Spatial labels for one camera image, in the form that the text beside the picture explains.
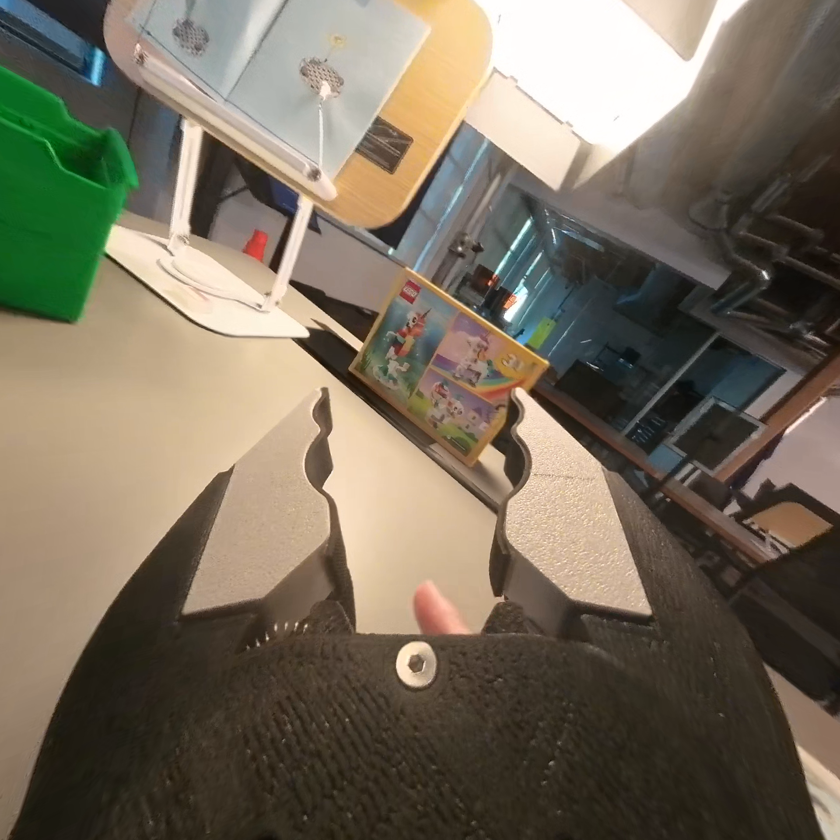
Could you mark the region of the light blue instruction booklet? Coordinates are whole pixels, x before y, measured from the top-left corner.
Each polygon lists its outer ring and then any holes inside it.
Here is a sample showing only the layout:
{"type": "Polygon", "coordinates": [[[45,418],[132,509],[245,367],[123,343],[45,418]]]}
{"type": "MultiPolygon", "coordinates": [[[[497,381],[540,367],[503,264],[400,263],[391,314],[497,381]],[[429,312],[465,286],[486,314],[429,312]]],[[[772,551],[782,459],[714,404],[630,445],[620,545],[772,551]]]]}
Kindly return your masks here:
{"type": "Polygon", "coordinates": [[[143,80],[242,133],[285,177],[325,202],[432,27],[396,2],[155,1],[128,17],[143,80]],[[192,57],[175,44],[175,21],[205,27],[192,57]],[[322,101],[303,82],[305,58],[328,60],[344,79],[322,101]]]}

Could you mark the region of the person's right hand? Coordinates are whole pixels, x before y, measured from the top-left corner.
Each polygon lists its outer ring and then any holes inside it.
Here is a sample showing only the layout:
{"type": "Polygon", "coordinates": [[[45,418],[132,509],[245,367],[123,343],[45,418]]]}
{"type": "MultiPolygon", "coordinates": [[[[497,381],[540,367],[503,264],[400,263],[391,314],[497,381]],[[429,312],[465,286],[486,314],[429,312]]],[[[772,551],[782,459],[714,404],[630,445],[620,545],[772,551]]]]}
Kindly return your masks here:
{"type": "Polygon", "coordinates": [[[425,581],[416,588],[413,614],[418,630],[426,636],[470,634],[458,609],[432,581],[425,581]]]}

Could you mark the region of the black office chair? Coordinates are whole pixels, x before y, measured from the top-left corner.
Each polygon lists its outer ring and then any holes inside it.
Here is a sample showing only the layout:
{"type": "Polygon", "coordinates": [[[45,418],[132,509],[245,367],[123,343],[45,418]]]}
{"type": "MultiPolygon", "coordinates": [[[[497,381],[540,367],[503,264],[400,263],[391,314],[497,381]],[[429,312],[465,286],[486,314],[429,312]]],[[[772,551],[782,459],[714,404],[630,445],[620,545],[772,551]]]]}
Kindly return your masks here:
{"type": "Polygon", "coordinates": [[[733,611],[763,662],[838,718],[838,513],[786,485],[761,490],[738,520],[784,552],[744,577],[733,611]]]}

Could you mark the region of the silver pipes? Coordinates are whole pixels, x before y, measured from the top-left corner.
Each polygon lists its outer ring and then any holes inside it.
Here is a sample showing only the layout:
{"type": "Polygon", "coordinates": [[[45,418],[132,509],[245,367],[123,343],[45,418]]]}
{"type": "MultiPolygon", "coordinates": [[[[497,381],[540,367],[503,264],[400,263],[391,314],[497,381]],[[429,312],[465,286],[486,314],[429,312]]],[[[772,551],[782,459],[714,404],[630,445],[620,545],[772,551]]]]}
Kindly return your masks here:
{"type": "Polygon", "coordinates": [[[731,269],[711,311],[824,358],[839,338],[838,154],[689,207],[731,269]]]}

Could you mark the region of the round metal mesh page holder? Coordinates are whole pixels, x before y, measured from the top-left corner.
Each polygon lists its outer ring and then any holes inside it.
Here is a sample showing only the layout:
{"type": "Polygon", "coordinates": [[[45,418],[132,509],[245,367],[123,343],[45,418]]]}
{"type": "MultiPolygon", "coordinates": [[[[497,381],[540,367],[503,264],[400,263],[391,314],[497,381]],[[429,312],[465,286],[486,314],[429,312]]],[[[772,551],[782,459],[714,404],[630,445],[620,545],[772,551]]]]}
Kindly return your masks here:
{"type": "Polygon", "coordinates": [[[305,58],[299,65],[299,75],[306,86],[322,101],[340,95],[344,79],[326,59],[305,58]]]}
{"type": "Polygon", "coordinates": [[[178,18],[172,28],[172,36],[179,49],[192,57],[202,56],[209,46],[207,30],[192,17],[178,18]]]}

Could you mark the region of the green plastic bin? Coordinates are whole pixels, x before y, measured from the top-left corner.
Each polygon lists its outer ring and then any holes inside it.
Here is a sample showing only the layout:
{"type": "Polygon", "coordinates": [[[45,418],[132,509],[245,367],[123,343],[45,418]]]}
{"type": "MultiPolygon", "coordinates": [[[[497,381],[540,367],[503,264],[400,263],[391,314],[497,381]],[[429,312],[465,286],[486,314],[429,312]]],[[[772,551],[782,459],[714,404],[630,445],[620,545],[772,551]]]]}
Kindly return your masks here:
{"type": "Polygon", "coordinates": [[[1,304],[80,320],[112,231],[139,180],[115,129],[1,69],[1,304]]]}

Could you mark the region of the yellow lego box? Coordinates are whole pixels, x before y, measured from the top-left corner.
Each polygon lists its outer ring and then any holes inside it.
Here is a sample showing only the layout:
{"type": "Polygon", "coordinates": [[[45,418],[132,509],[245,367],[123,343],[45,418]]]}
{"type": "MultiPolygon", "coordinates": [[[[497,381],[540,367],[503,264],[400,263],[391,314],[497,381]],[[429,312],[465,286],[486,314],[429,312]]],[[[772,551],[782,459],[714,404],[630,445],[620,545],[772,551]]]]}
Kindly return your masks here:
{"type": "Polygon", "coordinates": [[[549,363],[403,268],[349,372],[471,467],[549,363]]]}

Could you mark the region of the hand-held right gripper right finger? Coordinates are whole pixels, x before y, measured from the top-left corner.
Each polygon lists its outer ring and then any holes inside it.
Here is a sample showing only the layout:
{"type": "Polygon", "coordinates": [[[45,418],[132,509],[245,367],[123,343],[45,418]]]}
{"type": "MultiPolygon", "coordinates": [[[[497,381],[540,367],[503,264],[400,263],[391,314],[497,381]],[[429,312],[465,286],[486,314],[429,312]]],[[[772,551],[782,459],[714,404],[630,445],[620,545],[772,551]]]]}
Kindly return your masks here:
{"type": "Polygon", "coordinates": [[[583,615],[648,624],[653,610],[601,462],[520,388],[509,416],[511,491],[490,551],[494,596],[536,625],[583,615]]]}

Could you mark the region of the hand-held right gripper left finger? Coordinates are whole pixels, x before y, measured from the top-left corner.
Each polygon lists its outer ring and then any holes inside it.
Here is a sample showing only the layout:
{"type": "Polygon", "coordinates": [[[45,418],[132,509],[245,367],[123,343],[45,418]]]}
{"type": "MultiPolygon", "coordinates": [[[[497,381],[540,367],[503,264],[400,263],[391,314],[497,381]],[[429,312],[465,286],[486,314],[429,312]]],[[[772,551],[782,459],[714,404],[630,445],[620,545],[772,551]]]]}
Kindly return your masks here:
{"type": "Polygon", "coordinates": [[[314,390],[229,472],[182,616],[244,616],[247,634],[302,634],[322,602],[356,628],[336,502],[330,394],[314,390]]]}

